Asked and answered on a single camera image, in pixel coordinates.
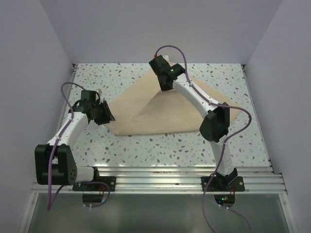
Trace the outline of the beige cloth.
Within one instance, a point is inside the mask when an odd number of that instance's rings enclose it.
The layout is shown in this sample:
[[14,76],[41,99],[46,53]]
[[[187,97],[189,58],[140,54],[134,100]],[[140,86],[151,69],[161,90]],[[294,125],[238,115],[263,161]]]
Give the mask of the beige cloth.
[[150,135],[198,131],[203,118],[175,90],[163,92],[156,75],[148,70],[109,103],[115,121],[106,125],[114,135]]

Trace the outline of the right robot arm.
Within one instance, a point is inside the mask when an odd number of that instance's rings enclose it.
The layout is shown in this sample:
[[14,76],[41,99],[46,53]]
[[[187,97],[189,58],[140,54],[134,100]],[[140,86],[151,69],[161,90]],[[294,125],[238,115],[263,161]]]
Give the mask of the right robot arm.
[[217,171],[210,182],[210,190],[226,191],[237,178],[237,169],[233,166],[228,146],[224,146],[225,136],[230,126],[230,110],[213,105],[214,99],[203,92],[186,74],[180,65],[170,65],[162,56],[149,62],[151,69],[158,78],[160,89],[165,92],[175,90],[182,94],[200,113],[203,122],[199,128],[201,136],[210,142],[217,163]]

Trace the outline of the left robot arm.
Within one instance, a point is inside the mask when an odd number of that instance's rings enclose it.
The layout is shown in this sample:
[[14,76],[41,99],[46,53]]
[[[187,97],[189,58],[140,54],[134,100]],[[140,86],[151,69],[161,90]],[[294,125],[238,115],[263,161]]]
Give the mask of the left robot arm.
[[92,191],[100,187],[97,168],[78,167],[72,153],[79,135],[92,121],[100,126],[115,121],[115,118],[107,101],[101,100],[97,91],[82,90],[80,99],[69,108],[67,119],[56,135],[35,148],[38,184],[65,186],[81,183]]

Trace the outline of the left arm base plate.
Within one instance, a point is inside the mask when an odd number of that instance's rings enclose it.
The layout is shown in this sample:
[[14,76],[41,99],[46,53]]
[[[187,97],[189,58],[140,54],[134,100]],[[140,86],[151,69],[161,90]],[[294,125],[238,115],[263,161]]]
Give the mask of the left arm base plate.
[[117,183],[116,176],[99,176],[95,181],[81,182],[73,185],[73,191],[80,192],[99,192],[110,191],[114,192]]

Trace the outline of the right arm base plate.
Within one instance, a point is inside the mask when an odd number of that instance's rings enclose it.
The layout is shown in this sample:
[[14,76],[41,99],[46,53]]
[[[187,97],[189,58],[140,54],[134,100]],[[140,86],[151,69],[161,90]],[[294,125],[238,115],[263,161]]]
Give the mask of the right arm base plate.
[[219,172],[212,178],[210,176],[202,176],[201,178],[202,191],[207,192],[244,192],[245,186],[243,177],[238,175],[235,168],[228,175],[221,175]]

